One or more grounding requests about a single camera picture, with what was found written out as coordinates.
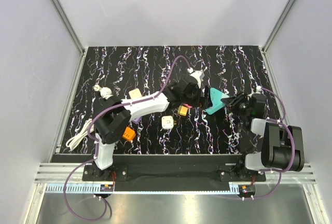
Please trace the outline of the yellow plug adapter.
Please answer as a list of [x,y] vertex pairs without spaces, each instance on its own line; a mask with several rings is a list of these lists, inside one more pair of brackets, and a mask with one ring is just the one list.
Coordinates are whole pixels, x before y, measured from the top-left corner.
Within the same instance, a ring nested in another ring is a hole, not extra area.
[[181,105],[178,108],[177,114],[185,117],[185,116],[187,116],[188,112],[189,112],[189,108],[187,106]]

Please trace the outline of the teal triangular power strip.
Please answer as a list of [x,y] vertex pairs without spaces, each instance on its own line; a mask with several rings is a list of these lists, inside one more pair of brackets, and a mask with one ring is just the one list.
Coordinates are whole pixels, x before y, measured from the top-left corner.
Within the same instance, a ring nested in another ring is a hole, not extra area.
[[210,88],[210,100],[212,103],[212,106],[206,109],[206,113],[208,115],[212,115],[216,113],[217,111],[221,110],[224,106],[225,103],[222,102],[222,99],[229,98],[229,95],[215,89],[215,88]]

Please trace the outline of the white cube socket adapter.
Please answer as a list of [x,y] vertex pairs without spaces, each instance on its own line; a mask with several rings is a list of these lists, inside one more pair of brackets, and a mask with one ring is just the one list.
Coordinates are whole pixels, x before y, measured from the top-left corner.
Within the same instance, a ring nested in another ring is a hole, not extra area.
[[163,130],[171,130],[177,124],[172,116],[163,116],[161,118],[161,126]]

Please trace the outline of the white pink socket adapter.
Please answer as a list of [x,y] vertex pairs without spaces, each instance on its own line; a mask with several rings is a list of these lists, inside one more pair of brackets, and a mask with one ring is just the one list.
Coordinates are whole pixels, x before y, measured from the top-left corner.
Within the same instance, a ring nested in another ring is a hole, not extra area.
[[138,88],[136,88],[136,89],[129,91],[129,96],[130,96],[130,99],[138,99],[138,98],[142,97],[142,94],[141,94],[141,91]]

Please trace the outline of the orange power strip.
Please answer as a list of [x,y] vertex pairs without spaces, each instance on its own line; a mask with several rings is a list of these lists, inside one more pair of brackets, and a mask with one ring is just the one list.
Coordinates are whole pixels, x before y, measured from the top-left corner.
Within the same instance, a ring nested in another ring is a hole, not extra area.
[[132,143],[135,137],[136,137],[136,132],[132,128],[126,127],[122,135],[122,138]]

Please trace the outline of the purple power strip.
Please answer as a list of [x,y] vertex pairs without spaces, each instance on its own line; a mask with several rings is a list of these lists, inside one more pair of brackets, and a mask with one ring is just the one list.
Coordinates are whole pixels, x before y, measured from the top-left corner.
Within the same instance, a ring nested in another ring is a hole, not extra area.
[[133,123],[138,124],[141,121],[142,117],[138,117],[132,120]]

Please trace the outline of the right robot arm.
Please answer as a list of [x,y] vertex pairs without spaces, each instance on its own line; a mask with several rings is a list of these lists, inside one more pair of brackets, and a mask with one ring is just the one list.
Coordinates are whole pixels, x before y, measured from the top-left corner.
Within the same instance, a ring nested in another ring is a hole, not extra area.
[[248,131],[263,138],[261,151],[245,154],[244,162],[235,169],[237,178],[243,181],[252,177],[254,171],[299,172],[304,166],[301,128],[266,117],[266,101],[263,94],[244,92],[221,99]]

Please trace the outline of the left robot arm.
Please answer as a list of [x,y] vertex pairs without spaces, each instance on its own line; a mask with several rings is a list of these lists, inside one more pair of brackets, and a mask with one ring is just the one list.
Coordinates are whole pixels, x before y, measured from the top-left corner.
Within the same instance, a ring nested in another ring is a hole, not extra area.
[[181,105],[207,109],[212,106],[210,88],[203,85],[204,72],[194,71],[164,89],[135,100],[110,96],[92,119],[97,141],[94,175],[107,180],[112,175],[113,153],[129,122],[142,116],[178,109]]

